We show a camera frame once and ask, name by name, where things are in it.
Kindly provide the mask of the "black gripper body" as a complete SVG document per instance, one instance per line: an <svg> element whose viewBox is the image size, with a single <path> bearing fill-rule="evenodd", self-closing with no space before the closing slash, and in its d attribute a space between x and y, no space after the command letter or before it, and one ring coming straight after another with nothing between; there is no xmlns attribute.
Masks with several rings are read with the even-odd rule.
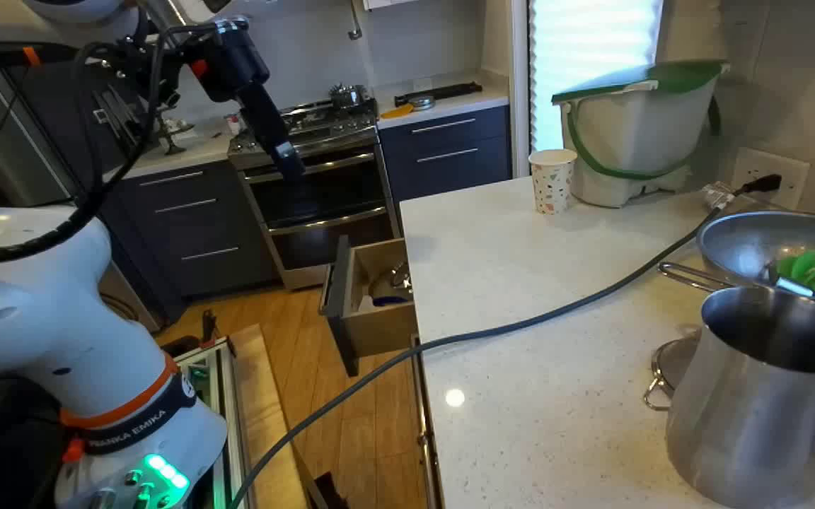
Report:
<svg viewBox="0 0 815 509"><path fill-rule="evenodd" d="M267 92L270 68L243 19L218 19L187 40L187 64L212 101L236 98L260 143L284 143L287 123Z"/></svg>

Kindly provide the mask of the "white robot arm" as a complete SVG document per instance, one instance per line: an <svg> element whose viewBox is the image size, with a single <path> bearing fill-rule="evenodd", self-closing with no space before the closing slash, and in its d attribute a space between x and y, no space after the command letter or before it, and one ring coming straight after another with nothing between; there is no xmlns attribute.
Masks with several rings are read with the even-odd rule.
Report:
<svg viewBox="0 0 815 509"><path fill-rule="evenodd" d="M89 52L120 47L130 13L149 17L166 3L0 0L0 43L79 47L85 64ZM265 86L270 69L246 19L153 19L156 40L146 35L150 109L113 180L98 180L79 207L0 209L0 373L52 392L75 431L55 488L59 509L92 509L109 495L120 509L185 505L226 444L226 421L195 395L180 361L100 297L110 240L98 212L149 146L168 50L191 64L212 101L242 101L249 133L287 177L306 173Z"/></svg>

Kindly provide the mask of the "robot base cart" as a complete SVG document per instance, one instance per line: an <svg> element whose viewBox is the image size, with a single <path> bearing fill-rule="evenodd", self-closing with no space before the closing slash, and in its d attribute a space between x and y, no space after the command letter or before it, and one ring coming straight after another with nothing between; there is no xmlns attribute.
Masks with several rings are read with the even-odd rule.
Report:
<svg viewBox="0 0 815 509"><path fill-rule="evenodd" d="M242 505L232 505L259 457L289 431L265 331L249 324L211 344L185 339L175 359L208 406L226 421L225 453L185 509L311 509L291 447L284 447L249 484Z"/></svg>

